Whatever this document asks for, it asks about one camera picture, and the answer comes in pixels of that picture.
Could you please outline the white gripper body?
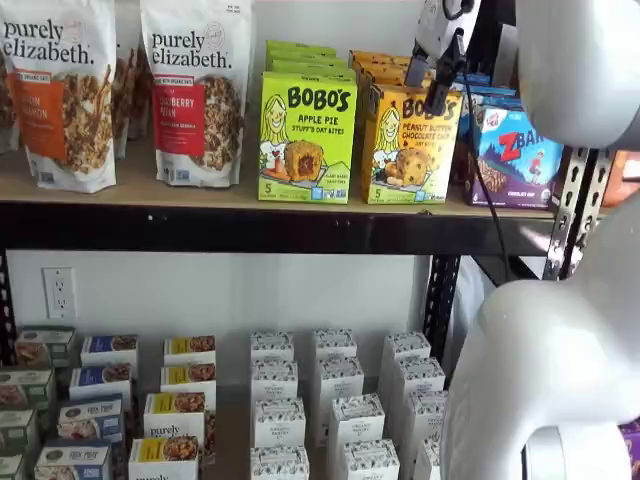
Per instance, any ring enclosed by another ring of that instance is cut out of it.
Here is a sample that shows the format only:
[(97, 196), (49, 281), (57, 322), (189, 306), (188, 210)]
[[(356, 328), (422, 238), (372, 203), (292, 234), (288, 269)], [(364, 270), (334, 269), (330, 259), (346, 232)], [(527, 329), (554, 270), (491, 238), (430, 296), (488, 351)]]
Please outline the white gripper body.
[(478, 17), (481, 1), (425, 0), (418, 19), (415, 45), (430, 58), (439, 59), (463, 30), (462, 52), (465, 53)]

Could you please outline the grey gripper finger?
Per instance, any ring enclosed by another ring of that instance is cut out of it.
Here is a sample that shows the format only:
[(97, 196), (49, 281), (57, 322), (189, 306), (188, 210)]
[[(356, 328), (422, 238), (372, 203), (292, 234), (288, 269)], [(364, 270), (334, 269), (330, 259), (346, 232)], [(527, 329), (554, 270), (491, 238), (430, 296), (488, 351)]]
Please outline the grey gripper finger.
[(428, 53), (418, 42), (415, 42), (406, 70), (404, 85), (411, 88), (420, 88), (428, 68)]

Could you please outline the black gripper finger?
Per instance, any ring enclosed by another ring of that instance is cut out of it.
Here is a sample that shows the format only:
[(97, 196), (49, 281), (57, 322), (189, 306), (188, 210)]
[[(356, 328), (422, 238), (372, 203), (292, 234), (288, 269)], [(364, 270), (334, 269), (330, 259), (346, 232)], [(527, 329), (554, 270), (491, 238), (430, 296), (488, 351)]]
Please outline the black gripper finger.
[(430, 83), (425, 101), (428, 114), (441, 116), (449, 90), (466, 65), (464, 30), (458, 27), (442, 56), (436, 61), (436, 76)]

